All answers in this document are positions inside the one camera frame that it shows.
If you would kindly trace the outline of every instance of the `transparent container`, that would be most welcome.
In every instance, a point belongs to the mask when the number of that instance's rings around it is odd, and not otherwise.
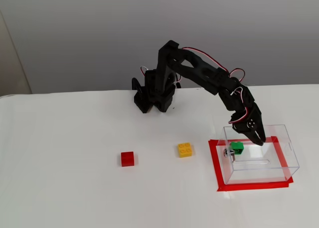
[[[217,144],[218,159],[225,184],[288,181],[299,164],[284,125],[264,126],[266,142],[252,143],[232,127],[224,127]],[[242,142],[241,154],[234,154],[232,142]]]

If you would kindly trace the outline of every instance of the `white tabletop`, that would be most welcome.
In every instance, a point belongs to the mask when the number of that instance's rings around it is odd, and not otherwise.
[[[250,90],[264,124],[287,127],[301,167],[289,188],[216,192],[208,140],[232,113],[204,89],[148,114],[134,91],[1,98],[0,228],[318,227],[319,85]]]

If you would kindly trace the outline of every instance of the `green block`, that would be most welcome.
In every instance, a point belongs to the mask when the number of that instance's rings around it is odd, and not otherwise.
[[[242,142],[231,142],[230,147],[234,150],[235,155],[240,155],[244,150],[244,144]]]

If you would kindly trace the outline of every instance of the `gray wall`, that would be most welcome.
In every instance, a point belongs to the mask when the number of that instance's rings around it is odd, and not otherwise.
[[[32,91],[49,93],[130,89],[170,39],[244,68],[248,85],[318,83],[318,1],[0,0],[0,9]]]
[[[30,93],[30,87],[0,11],[0,96]]]

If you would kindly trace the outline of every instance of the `black robotic arm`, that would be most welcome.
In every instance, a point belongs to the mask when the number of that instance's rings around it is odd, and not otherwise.
[[[192,67],[182,65],[184,60]],[[261,111],[249,89],[237,78],[230,77],[224,69],[211,66],[191,51],[179,49],[172,40],[159,50],[157,68],[145,72],[145,86],[140,86],[136,78],[132,79],[132,89],[138,91],[134,102],[143,113],[147,113],[153,105],[161,112],[167,111],[175,93],[176,73],[213,95],[219,94],[226,108],[235,111],[229,122],[233,129],[246,135],[253,143],[263,145],[266,136]]]

